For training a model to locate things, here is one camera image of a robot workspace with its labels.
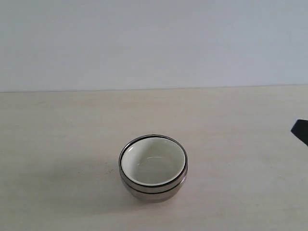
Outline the smooth stainless steel bowl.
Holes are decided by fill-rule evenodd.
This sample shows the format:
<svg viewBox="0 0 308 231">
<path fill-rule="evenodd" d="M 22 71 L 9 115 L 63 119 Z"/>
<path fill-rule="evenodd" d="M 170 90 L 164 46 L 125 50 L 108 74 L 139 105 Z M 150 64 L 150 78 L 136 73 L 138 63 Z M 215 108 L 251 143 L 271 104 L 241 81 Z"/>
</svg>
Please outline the smooth stainless steel bowl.
<svg viewBox="0 0 308 231">
<path fill-rule="evenodd" d="M 185 181 L 186 181 L 186 177 L 184 177 L 183 180 L 179 184 L 177 184 L 175 187 L 171 188 L 170 190 L 164 191 L 164 192 L 146 193 L 146 192 L 141 192 L 136 189 L 133 189 L 127 183 L 125 183 L 123 179 L 121 179 L 122 184 L 133 197 L 141 201 L 147 202 L 147 203 L 160 203 L 160 202 L 169 200 L 170 198 L 174 197 L 179 192 L 181 187 L 184 185 Z"/>
</svg>

